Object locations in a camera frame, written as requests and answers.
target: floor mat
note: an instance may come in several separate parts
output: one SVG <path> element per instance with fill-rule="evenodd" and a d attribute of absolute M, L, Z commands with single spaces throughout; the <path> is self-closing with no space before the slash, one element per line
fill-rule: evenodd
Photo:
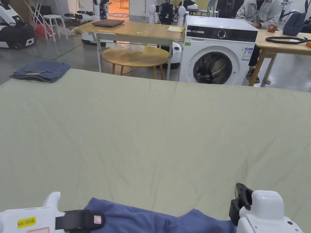
<path fill-rule="evenodd" d="M 117 17 L 117 18 L 128 18 L 129 14 L 127 13 L 109 13 L 110 17 Z"/>

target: white jacket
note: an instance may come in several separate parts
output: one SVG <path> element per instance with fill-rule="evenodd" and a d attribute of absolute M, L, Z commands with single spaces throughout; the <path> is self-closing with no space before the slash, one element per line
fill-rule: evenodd
<path fill-rule="evenodd" d="M 252 23 L 261 23 L 261 29 L 267 29 L 270 24 L 277 24 L 282 11 L 281 0 L 264 0 L 257 13 L 257 1 L 245 0 L 236 13 L 236 19 Z"/>

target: washing machine knob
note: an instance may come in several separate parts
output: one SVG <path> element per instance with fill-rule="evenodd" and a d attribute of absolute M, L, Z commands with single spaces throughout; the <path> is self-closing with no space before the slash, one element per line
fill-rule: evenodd
<path fill-rule="evenodd" d="M 218 36 L 220 39 L 225 38 L 225 37 L 226 37 L 226 31 L 223 30 L 223 29 L 219 30 L 218 33 L 217 33 L 217 36 Z"/>

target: yellow label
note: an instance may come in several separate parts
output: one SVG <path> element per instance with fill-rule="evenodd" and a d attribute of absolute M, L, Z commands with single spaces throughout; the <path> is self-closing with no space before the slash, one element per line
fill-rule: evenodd
<path fill-rule="evenodd" d="M 36 217 L 24 218 L 17 221 L 17 228 L 36 225 Z"/>

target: washing machine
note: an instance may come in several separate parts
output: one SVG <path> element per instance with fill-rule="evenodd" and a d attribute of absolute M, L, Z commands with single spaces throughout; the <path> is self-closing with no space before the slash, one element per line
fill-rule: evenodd
<path fill-rule="evenodd" d="M 257 33 L 244 20 L 186 16 L 179 81 L 242 85 Z"/>

